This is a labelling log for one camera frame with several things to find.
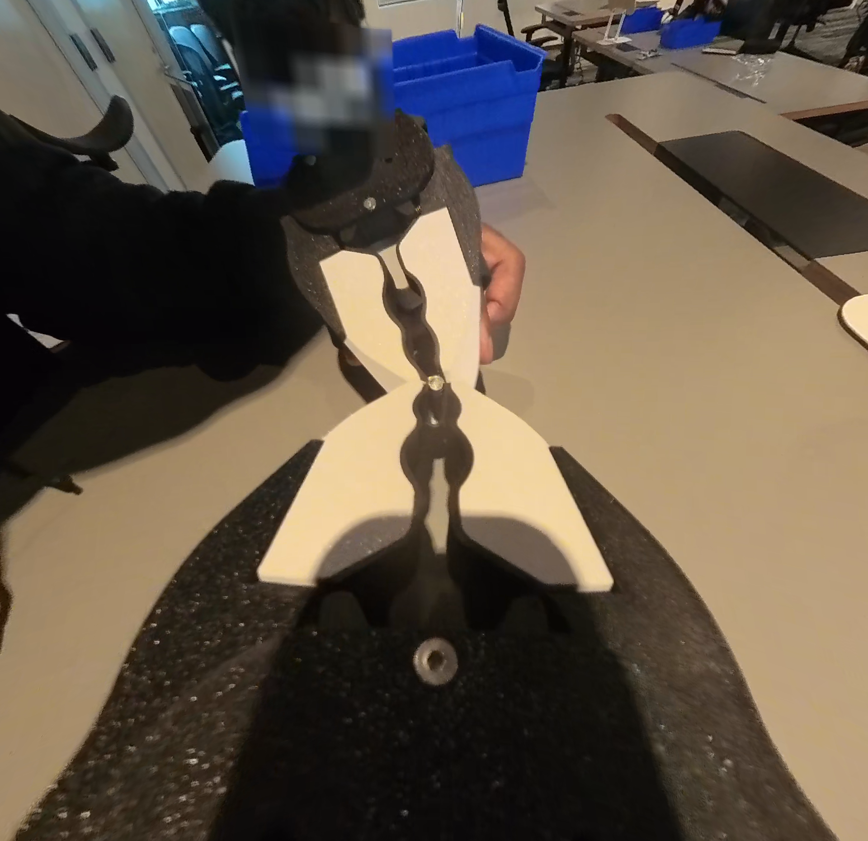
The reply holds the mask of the black desk mat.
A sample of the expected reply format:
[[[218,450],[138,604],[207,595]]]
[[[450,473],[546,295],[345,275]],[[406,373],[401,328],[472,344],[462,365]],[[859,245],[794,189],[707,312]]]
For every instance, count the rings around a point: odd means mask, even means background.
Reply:
[[[662,141],[657,158],[813,260],[866,252],[867,200],[742,131]]]

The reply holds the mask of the person's left hand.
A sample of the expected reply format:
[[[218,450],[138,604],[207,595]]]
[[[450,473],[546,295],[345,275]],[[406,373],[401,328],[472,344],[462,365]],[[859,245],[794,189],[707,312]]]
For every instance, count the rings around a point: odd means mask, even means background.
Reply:
[[[480,363],[503,356],[524,286],[526,258],[497,229],[483,224],[482,258],[489,279],[483,289],[480,324]]]

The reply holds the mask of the black office chair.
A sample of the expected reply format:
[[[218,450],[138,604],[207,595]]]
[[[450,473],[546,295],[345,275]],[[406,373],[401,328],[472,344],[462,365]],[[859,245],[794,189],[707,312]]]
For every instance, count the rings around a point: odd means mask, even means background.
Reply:
[[[561,22],[544,17],[541,23],[531,24],[521,28],[519,37],[528,44],[538,47],[548,55],[558,55],[563,51],[565,35],[569,32]]]
[[[811,31],[833,9],[845,9],[852,0],[726,0],[720,36],[776,51],[784,46],[790,30]]]
[[[135,133],[135,118],[127,100],[111,98],[102,119],[88,132],[71,138],[45,133],[44,140],[60,150],[85,158],[103,170],[114,173],[119,166],[113,154],[124,150]]]

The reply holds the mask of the white rounded object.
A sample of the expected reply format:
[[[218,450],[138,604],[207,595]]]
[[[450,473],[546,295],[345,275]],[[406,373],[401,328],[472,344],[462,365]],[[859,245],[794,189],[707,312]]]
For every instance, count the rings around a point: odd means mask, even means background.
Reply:
[[[208,163],[205,187],[211,189],[220,182],[255,185],[244,140],[226,143]]]

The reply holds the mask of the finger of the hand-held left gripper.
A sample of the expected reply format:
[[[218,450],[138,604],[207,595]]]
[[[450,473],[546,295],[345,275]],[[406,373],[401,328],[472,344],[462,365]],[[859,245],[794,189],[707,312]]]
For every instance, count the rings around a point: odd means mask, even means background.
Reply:
[[[421,215],[398,241],[400,263],[425,301],[448,383],[472,389],[480,370],[481,288],[474,284],[450,212]]]
[[[383,387],[392,391],[416,380],[402,331],[387,312],[385,273],[375,255],[339,250],[320,262],[343,330],[344,346]]]

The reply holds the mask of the small white board stand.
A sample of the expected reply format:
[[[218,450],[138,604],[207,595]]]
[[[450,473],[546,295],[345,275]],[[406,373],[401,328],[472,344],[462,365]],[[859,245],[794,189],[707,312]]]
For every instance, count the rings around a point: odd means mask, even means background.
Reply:
[[[610,47],[630,43],[631,37],[624,34],[623,26],[627,16],[635,9],[636,0],[607,0],[609,18],[599,44]]]

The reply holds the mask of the blue plastic bin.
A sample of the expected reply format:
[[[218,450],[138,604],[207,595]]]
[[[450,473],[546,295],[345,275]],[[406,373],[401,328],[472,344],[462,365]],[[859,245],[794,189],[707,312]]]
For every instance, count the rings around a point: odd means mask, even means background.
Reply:
[[[520,177],[541,49],[477,25],[394,42],[388,30],[247,27],[234,50],[253,183],[279,184],[301,155],[396,153],[396,112],[421,119],[473,186]]]

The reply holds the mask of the white double door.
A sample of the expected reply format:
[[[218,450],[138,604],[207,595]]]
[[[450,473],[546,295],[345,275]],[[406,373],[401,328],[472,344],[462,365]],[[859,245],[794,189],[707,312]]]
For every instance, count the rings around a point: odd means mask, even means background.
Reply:
[[[1,0],[2,110],[44,132],[92,130],[112,97],[129,105],[134,132],[114,155],[121,178],[164,191],[187,189],[103,51],[75,0]]]

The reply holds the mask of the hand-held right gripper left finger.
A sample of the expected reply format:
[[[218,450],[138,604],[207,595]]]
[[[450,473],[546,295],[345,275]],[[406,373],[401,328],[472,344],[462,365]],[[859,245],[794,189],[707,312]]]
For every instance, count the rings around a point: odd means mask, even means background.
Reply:
[[[401,450],[416,427],[421,391],[421,383],[405,383],[325,436],[259,564],[260,581],[315,586],[407,534],[415,489]]]

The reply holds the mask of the grey background desk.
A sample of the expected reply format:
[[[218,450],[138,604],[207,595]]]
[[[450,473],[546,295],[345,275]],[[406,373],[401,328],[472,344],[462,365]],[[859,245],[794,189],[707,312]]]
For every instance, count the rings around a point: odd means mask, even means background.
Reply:
[[[608,66],[629,76],[678,72],[751,99],[794,121],[831,118],[867,109],[867,79],[791,54],[765,58],[706,54],[702,47],[660,48],[658,33],[636,33],[630,42],[603,44],[610,11],[607,0],[559,0],[535,7],[543,25],[567,36]]]

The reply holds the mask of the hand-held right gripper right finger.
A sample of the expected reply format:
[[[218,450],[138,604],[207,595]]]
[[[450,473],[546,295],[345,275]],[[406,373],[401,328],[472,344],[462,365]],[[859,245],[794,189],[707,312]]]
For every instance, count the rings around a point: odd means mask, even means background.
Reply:
[[[470,385],[442,393],[459,536],[543,586],[609,592],[613,575],[544,438]]]

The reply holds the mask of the white document stand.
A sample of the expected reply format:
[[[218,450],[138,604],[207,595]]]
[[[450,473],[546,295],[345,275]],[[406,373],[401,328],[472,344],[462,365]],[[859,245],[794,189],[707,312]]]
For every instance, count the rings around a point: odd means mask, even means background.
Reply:
[[[866,294],[847,299],[838,310],[841,327],[859,344],[867,349],[867,304]]]

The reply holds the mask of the person's left forearm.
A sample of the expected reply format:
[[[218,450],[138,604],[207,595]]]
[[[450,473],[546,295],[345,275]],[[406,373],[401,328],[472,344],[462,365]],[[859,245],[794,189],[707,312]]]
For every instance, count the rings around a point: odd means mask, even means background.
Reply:
[[[2,325],[153,350],[220,379],[285,366],[323,328],[290,269],[283,193],[127,183],[2,113]]]

